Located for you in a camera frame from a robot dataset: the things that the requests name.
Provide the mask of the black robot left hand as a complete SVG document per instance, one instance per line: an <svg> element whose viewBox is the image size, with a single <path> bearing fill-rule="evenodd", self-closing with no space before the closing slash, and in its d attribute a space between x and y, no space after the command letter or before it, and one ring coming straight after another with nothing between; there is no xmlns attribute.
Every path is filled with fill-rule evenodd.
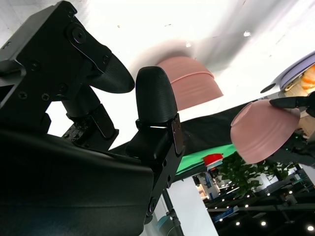
<svg viewBox="0 0 315 236"><path fill-rule="evenodd" d="M308 115L315 117L314 91L307 96L294 96L271 99L269 103L274 107L283 109L303 108Z"/></svg>

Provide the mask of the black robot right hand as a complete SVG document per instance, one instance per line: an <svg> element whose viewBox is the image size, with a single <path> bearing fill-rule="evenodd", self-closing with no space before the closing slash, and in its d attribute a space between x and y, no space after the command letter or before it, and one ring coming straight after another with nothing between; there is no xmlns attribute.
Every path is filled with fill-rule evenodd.
<svg viewBox="0 0 315 236"><path fill-rule="evenodd" d="M185 152L170 81L133 79L60 1L31 15L0 50L0 233L138 236ZM94 89L135 91L137 133L125 155Z"/></svg>

